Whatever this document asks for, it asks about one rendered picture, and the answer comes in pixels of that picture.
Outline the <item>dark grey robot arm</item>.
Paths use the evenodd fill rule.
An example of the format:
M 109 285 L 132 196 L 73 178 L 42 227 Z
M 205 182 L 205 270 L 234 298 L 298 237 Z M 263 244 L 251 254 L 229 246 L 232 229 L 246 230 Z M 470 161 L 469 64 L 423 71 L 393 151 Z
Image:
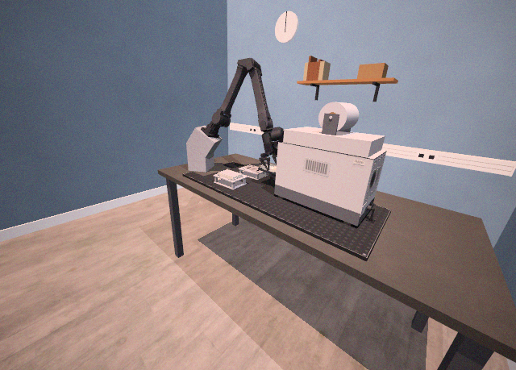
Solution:
M 235 76 L 232 80 L 231 86 L 227 92 L 223 104 L 212 115 L 212 121 L 210 122 L 210 124 L 208 124 L 206 127 L 202 127 L 201 130 L 208 137 L 218 138 L 218 129 L 220 127 L 228 127 L 230 125 L 231 108 L 235 102 L 240 87 L 243 84 L 244 78 L 249 73 L 250 78 L 252 80 L 252 88 L 256 100 L 260 131 L 264 132 L 262 134 L 262 140 L 263 143 L 266 143 L 266 152 L 277 151 L 278 140 L 280 139 L 284 129 L 281 127 L 273 127 L 273 121 L 271 119 L 270 113 L 268 112 L 268 106 L 264 94 L 264 87 L 261 79 L 262 72 L 260 65 L 253 58 L 238 60 L 237 64 L 238 66 L 236 69 Z M 244 68 L 244 66 L 246 67 Z M 271 140 L 276 142 L 272 142 Z M 267 143 L 270 141 L 272 143 Z

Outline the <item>white roll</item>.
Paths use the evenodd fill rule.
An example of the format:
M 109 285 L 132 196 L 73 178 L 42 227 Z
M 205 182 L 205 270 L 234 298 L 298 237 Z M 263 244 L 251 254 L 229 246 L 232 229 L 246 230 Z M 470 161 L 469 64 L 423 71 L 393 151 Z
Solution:
M 329 114 L 331 112 L 339 114 L 337 131 L 343 131 L 354 127 L 359 119 L 359 111 L 353 104 L 330 102 L 319 112 L 318 121 L 321 128 L 323 128 L 324 114 Z

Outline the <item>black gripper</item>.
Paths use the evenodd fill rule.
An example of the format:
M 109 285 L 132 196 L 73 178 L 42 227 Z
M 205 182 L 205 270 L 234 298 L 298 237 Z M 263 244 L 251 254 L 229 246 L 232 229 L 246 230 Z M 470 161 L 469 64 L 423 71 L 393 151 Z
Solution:
M 261 158 L 259 158 L 260 162 L 264 165 L 264 167 L 269 170 L 269 167 L 270 167 L 270 155 L 272 155 L 272 158 L 275 162 L 275 164 L 277 165 L 277 160 L 276 160 L 276 157 L 277 157 L 277 151 L 274 151 L 274 152 L 266 152 L 266 147 L 265 147 L 265 144 L 264 143 L 264 150 L 265 150 L 265 153 L 262 153 L 260 154 Z M 267 156 L 267 157 L 266 157 Z M 268 167 L 266 166 L 264 160 L 267 160 L 267 164 L 268 164 Z

